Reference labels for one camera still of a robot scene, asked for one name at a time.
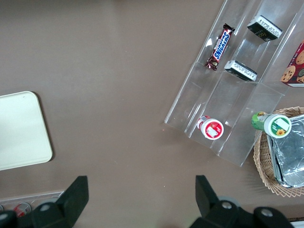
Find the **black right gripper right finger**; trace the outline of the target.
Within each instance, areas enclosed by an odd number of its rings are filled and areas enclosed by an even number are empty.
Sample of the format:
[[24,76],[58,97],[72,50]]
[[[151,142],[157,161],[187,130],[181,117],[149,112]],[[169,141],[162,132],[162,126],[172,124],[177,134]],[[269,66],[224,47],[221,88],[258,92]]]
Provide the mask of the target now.
[[195,179],[195,197],[201,216],[192,228],[291,228],[280,211],[257,207],[249,213],[230,200],[220,200],[204,175]]

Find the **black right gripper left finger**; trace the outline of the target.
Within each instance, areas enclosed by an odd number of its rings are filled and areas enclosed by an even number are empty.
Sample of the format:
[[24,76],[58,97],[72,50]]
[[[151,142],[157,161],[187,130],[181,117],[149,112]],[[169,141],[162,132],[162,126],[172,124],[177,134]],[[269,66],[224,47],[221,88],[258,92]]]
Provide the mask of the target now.
[[0,202],[2,228],[72,228],[89,200],[88,179],[79,176],[59,194]]

